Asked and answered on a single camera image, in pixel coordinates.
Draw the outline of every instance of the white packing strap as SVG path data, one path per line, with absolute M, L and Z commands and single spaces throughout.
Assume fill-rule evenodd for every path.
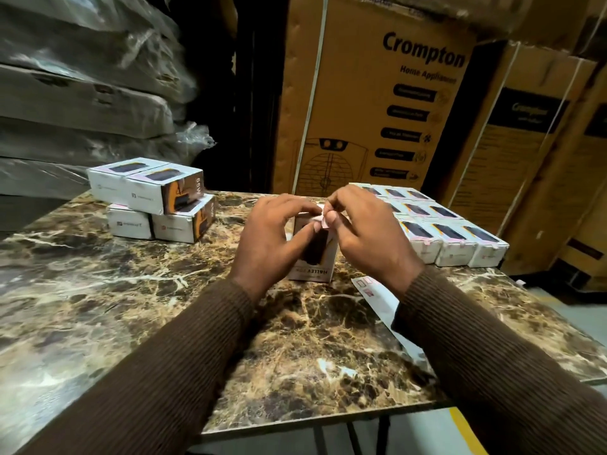
M 316 93 L 316 82 L 318 81 L 318 70 L 321 68 L 321 56 L 322 56 L 322 44 L 325 40 L 325 25 L 327 24 L 327 8 L 329 0 L 322 0 L 322 19 L 321 19 L 321 32 L 318 37 L 318 50 L 316 52 L 316 65 L 314 68 L 314 78 L 312 79 L 312 90 L 310 91 L 310 101 L 308 102 L 308 113 L 305 117 L 305 124 L 303 125 L 302 142 L 299 145 L 299 154 L 297 155 L 297 167 L 295 169 L 295 178 L 293 179 L 293 188 L 291 194 L 295 194 L 297 188 L 297 181 L 299 179 L 299 169 L 301 168 L 302 158 L 304 157 L 305 141 L 308 136 L 308 126 L 310 125 L 310 116 L 312 115 L 312 107 L 314 106 L 314 95 Z
M 500 98 L 501 90 L 504 89 L 504 85 L 506 84 L 508 75 L 510 75 L 510 71 L 512 70 L 512 64 L 514 64 L 514 61 L 516 60 L 516 58 L 518 56 L 518 50 L 520 49 L 520 47 L 521 47 L 521 42 L 517 41 L 517 48 L 515 49 L 514 54 L 512 54 L 512 59 L 510 59 L 510 63 L 508 64 L 508 68 L 506 69 L 506 74 L 504 75 L 504 79 L 501 81 L 500 90 L 495 95 L 495 99 L 494 99 L 493 103 L 491 104 L 489 113 L 487 113 L 487 119 L 485 120 L 485 123 L 482 125 L 481 132 L 478 133 L 478 137 L 476 138 L 476 142 L 474 143 L 474 148 L 472 149 L 470 156 L 468 157 L 468 161 L 466 162 L 466 167 L 464 168 L 463 172 L 461 173 L 461 176 L 459 177 L 457 186 L 453 190 L 453 194 L 451 195 L 451 198 L 449 199 L 449 204 L 447 205 L 447 209 L 451 209 L 451 204 L 453 203 L 453 200 L 455 199 L 455 195 L 457 195 L 457 191 L 459 190 L 459 187 L 460 187 L 462 181 L 464 180 L 464 176 L 466 175 L 468 167 L 470 166 L 470 162 L 472 161 L 474 154 L 476 153 L 476 148 L 478 147 L 478 144 L 481 141 L 482 134 L 485 132 L 485 128 L 487 127 L 489 118 L 491 118 L 491 114 L 493 113 L 497 100 Z
M 552 130 L 552 126 L 554 126 L 554 122 L 557 121 L 558 114 L 561 112 L 561 108 L 563 108 L 563 105 L 564 105 L 565 101 L 567 100 L 567 96 L 569 96 L 569 92 L 571 91 L 573 82 L 575 82 L 577 73 L 580 71 L 581 63 L 583 60 L 584 59 L 580 59 L 580 58 L 577 59 L 577 65 L 575 66 L 575 71 L 573 73 L 573 76 L 571 77 L 569 85 L 567 86 L 567 89 L 565 90 L 565 95 L 563 95 L 563 98 L 561 99 L 561 103 L 558 105 L 557 113 L 554 114 L 554 117 L 552 118 L 552 121 L 550 122 L 550 126 L 548 127 L 548 131 L 546 132 L 546 134 L 544 134 L 542 143 L 540 144 L 540 146 L 537 149 L 538 154 L 542 152 L 542 147 L 544 146 L 544 143 L 546 142 L 546 139 L 548 138 L 548 135 L 550 134 L 550 131 Z M 520 198 L 521 194 L 523 193 L 523 189 L 525 188 L 525 185 L 527 184 L 527 177 L 529 175 L 529 169 L 531 169 L 533 166 L 534 166 L 534 163 L 532 163 L 527 168 L 527 172 L 525 173 L 523 183 L 521 184 L 521 187 L 518 189 L 516 196 L 514 196 L 514 199 L 512 200 L 512 203 L 510 204 L 510 207 L 508 208 L 508 212 L 506 212 L 506 215 L 504 216 L 504 220 L 501 221 L 500 228 L 497 230 L 497 233 L 495 234 L 495 236 L 497 236 L 498 238 L 501 237 L 501 234 L 504 231 L 504 228 L 508 222 L 508 219 L 510 218 L 510 216 L 512 215 L 512 212 L 514 212 L 514 209 L 518 204 L 518 199 Z
M 588 46 L 590 46 L 590 41 L 592 41 L 592 39 L 594 38 L 594 36 L 597 34 L 598 28 L 601 25 L 601 21 L 603 20 L 603 17 L 605 15 L 605 10 L 606 9 L 607 9 L 607 0 L 605 0 L 605 2 L 603 3 L 603 9 L 601 9 L 601 14 L 598 16 L 596 24 L 594 24 L 594 28 L 592 29 L 592 33 L 590 34 L 590 36 L 586 40 L 586 44 L 581 49 L 581 51 L 578 52 L 578 54 L 582 54 L 582 53 L 586 52 L 586 50 L 588 49 Z

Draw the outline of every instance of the person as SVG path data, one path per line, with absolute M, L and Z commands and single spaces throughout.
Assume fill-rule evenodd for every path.
M 300 212 L 321 210 L 291 195 L 260 198 L 228 277 L 207 285 L 19 453 L 183 454 L 212 411 L 255 304 L 317 232 L 311 223 L 286 240 L 284 226 Z M 386 204 L 348 185 L 323 213 L 345 258 L 398 297 L 392 328 L 423 348 L 487 452 L 607 453 L 606 400 L 425 266 Z

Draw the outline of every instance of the forearm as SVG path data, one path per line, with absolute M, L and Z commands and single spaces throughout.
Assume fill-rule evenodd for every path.
M 183 453 L 252 314 L 238 285 L 211 284 L 19 453 Z
M 426 269 L 399 298 L 393 329 L 423 348 L 487 451 L 607 450 L 604 398 L 435 269 Z

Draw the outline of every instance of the brown sweater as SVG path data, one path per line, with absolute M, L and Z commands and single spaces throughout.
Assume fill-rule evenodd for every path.
M 253 315 L 219 281 L 50 422 L 19 453 L 182 454 L 201 431 Z M 607 453 L 607 402 L 431 268 L 393 329 L 425 351 L 486 450 Z

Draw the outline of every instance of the marble tabletop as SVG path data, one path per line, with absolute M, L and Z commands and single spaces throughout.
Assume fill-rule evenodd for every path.
M 217 221 L 194 245 L 114 238 L 88 193 L 1 242 L 0 454 L 223 277 L 257 197 L 219 193 Z M 607 349 L 500 271 L 443 271 L 577 378 L 607 382 Z M 361 298 L 355 276 L 339 255 L 331 284 L 283 281 L 269 291 L 204 437 L 449 404 L 427 364 Z

